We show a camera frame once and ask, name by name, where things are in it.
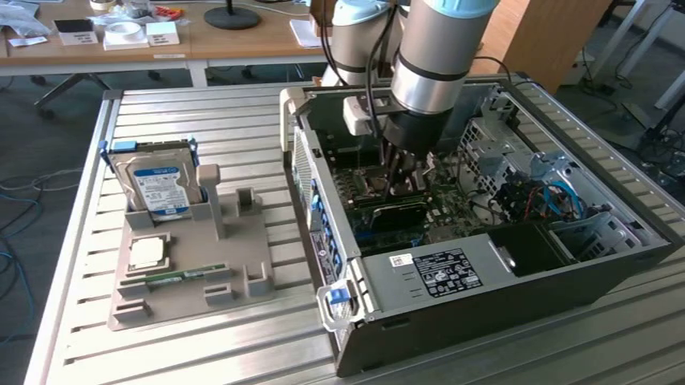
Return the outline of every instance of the aluminum slotted table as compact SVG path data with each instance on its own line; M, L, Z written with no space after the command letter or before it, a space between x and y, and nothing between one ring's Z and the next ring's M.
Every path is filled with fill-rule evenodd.
M592 306L337 378L283 176L278 93L289 86L126 91L103 101L25 383L642 384L685 378L682 252ZM672 198L637 180L633 166L534 86L522 89L684 235ZM219 193L252 186L262 196L278 296L207 317L112 332L106 320L126 201L98 142L191 134L200 163L222 168Z

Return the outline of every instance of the green circuit board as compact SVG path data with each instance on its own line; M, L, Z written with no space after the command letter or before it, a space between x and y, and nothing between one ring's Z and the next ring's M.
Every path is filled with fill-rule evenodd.
M466 194L447 183L447 167L427 172L427 188L402 197L382 197L385 168L337 168L333 179L362 255L390 252L467 237L491 225L471 210ZM383 213L386 223L378 224Z

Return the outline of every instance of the chair wheel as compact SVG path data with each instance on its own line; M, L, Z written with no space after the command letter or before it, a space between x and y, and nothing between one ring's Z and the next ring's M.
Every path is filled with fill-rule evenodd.
M43 76L32 75L29 79L36 86L44 86L47 84L46 78Z
M162 75L159 74L159 72L155 72L155 71L148 71L148 77L155 82L159 82L162 80Z
M246 79L254 79L255 76L252 75L252 71L250 68L243 68L243 71L240 71L240 75L243 76L243 78Z
M55 119L55 112L52 110L44 110L43 108L39 108L39 117L46 120Z

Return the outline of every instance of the power supply label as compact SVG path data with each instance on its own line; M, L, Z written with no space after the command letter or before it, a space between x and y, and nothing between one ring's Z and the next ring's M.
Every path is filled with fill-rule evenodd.
M431 297L442 297L483 285L461 249L415 257L414 265Z

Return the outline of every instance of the black lamp base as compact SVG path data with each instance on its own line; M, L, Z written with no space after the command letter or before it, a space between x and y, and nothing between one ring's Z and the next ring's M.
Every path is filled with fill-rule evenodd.
M244 30L259 24L262 18L256 12L246 8L234 8L234 14L230 14L222 6L204 13L204 21L222 30Z

